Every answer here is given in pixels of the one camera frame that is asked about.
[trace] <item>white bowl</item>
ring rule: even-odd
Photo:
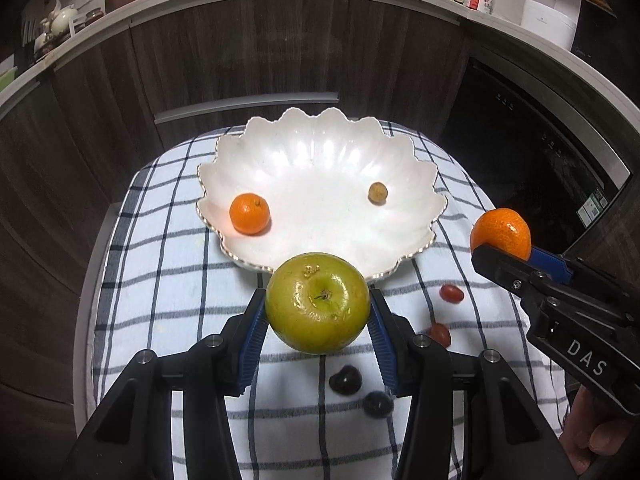
[[[389,137],[375,118],[350,121],[336,108],[251,118],[241,136],[219,137],[216,153],[198,167],[204,197],[196,210],[223,253],[253,270],[273,272],[319,251],[347,260],[368,282],[383,278],[433,242],[431,224],[447,206],[433,189],[437,166],[418,161],[409,136]],[[368,199],[374,182],[388,189],[384,205]],[[246,192],[271,211],[270,226],[255,236],[238,233],[229,218]]]

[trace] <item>blue and white plaid tablecloth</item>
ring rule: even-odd
[[[438,165],[436,191],[449,206],[434,225],[435,243],[378,283],[393,312],[416,332],[437,321],[452,335],[451,351],[478,355],[495,348],[507,359],[559,434],[567,409],[559,366],[525,340],[528,320],[517,298],[476,274],[469,233],[493,208],[490,200],[446,152],[422,134],[383,123],[389,135],[409,135],[416,155]],[[216,138],[239,135],[244,126],[216,130],[172,148],[133,179],[114,228],[100,286],[89,392],[100,401],[140,349],[158,355],[189,349],[244,312],[267,275],[239,269],[219,248],[195,211],[202,190],[196,167],[210,161]],[[465,292],[460,304],[438,291],[453,283]],[[341,397],[328,378],[345,364],[358,367],[362,389]],[[254,382],[239,399],[228,398],[229,425],[245,479],[388,480],[398,464],[409,399],[396,399],[386,420],[362,410],[363,397],[383,389],[367,330],[339,354],[292,351],[269,330]],[[182,397],[172,402],[176,479],[186,478]],[[454,398],[450,477],[459,478],[463,452],[462,396]]]

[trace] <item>human hand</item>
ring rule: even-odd
[[[578,475],[587,471],[593,453],[615,455],[631,432],[630,421],[611,420],[604,411],[593,394],[580,386],[560,435],[560,444]]]

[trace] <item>blue gripper pad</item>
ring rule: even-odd
[[[562,283],[563,285],[568,285],[574,275],[568,269],[563,259],[537,247],[531,250],[528,264],[543,270],[549,274],[556,283]]]
[[[373,343],[373,350],[376,353],[378,368],[385,386],[395,394],[398,390],[398,360],[396,359],[396,351],[391,343],[385,325],[382,321],[382,315],[376,301],[371,298],[371,312],[367,321],[369,335]]]
[[[255,367],[257,367],[260,359],[260,352],[262,351],[262,344],[264,343],[264,337],[267,335],[268,327],[269,322],[264,309],[263,295],[238,355],[238,387],[240,391],[244,391],[254,378]]]

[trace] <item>bowl's petal-shaped edge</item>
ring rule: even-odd
[[[382,129],[382,125],[380,124],[380,122],[376,118],[374,118],[374,117],[365,117],[365,118],[361,118],[361,119],[359,119],[357,121],[351,121],[344,115],[344,113],[342,113],[341,110],[338,110],[338,108],[326,108],[324,111],[322,111],[321,114],[319,114],[316,117],[318,117],[318,118],[320,118],[320,117],[326,118],[327,116],[331,116],[332,114],[337,115],[340,120],[344,120],[345,122],[348,122],[348,123],[351,123],[351,124],[357,123],[357,124],[359,124],[361,126],[369,126],[369,127],[373,126],[376,130],[379,130],[382,135],[384,135],[386,138],[390,139],[393,142],[409,142],[411,144],[412,153],[414,155],[415,160],[418,160],[421,164],[427,164],[427,165],[431,165],[431,166],[434,167],[435,171],[433,171],[433,177],[432,177],[432,179],[430,179],[431,187],[434,187],[435,181],[436,181],[437,176],[438,176],[438,167],[433,162],[421,161],[415,156],[415,145],[414,145],[414,142],[411,140],[411,138],[409,136],[403,135],[403,136],[397,136],[397,137],[389,137],[384,133],[384,130]],[[241,139],[242,140],[248,140],[248,139],[250,140],[250,137],[252,136],[252,131],[254,131],[254,130],[255,131],[259,131],[260,128],[264,128],[264,127],[273,128],[276,124],[278,124],[278,127],[282,127],[282,125],[280,124],[280,121],[283,120],[283,119],[298,120],[298,119],[305,119],[305,118],[309,118],[309,117],[310,116],[307,115],[305,112],[303,112],[299,108],[295,108],[295,107],[288,108],[282,114],[282,116],[278,120],[275,120],[275,121],[268,121],[267,119],[262,118],[262,117],[252,117],[247,122],[246,128],[245,128],[244,132],[241,135],[239,135],[239,136],[220,136],[220,137],[218,137],[216,139],[216,150],[215,150],[215,155],[214,155],[213,161],[212,162],[203,162],[203,163],[199,164],[198,167],[197,167],[196,174],[197,174],[197,177],[198,177],[198,182],[200,183],[200,187],[202,188],[202,191],[203,191],[203,196],[196,202],[196,212],[197,212],[199,218],[204,223],[204,225],[206,225],[207,228],[209,228],[210,230],[215,232],[216,235],[220,238],[220,250],[224,254],[226,254],[226,256],[231,258],[236,264],[238,264],[241,267],[244,267],[245,269],[256,270],[256,271],[259,271],[259,272],[268,272],[270,274],[273,274],[273,271],[275,270],[275,269],[273,269],[272,267],[269,267],[269,266],[262,266],[262,265],[259,265],[259,264],[244,260],[243,258],[240,258],[236,254],[234,254],[231,250],[229,250],[229,248],[226,246],[226,243],[225,243],[225,235],[224,235],[224,233],[220,229],[218,229],[215,225],[213,225],[207,219],[207,213],[208,213],[207,208],[209,207],[209,203],[206,200],[206,198],[207,198],[207,188],[203,183],[202,175],[204,173],[206,173],[207,171],[212,170],[213,166],[215,165],[215,163],[216,163],[216,161],[218,159],[218,154],[220,152],[220,149],[224,149],[225,146],[228,145],[229,143],[241,142]],[[407,259],[413,258],[417,254],[420,254],[425,249],[430,247],[431,244],[433,244],[433,242],[436,239],[436,233],[433,230],[433,224],[444,213],[444,211],[447,209],[447,206],[449,205],[449,199],[446,197],[446,195],[441,195],[439,193],[436,193],[434,189],[433,189],[433,194],[442,199],[442,208],[440,209],[439,213],[437,213],[435,218],[433,218],[430,221],[429,226],[430,226],[430,231],[431,231],[431,237],[430,237],[430,240],[428,241],[428,243],[425,244],[424,246],[418,248],[416,251],[414,251],[412,253],[408,253],[408,254],[404,254],[403,256],[400,256],[398,258],[398,260],[396,261],[395,265],[393,267],[391,267],[390,269],[386,269],[383,272],[379,272],[379,273],[373,274],[371,276],[366,276],[365,279],[366,279],[366,281],[368,283],[375,282],[377,280],[381,280],[383,278],[386,278],[387,276],[392,275],[394,272],[396,272],[396,270],[398,270],[398,267],[400,266],[400,264],[402,262],[404,262]]]

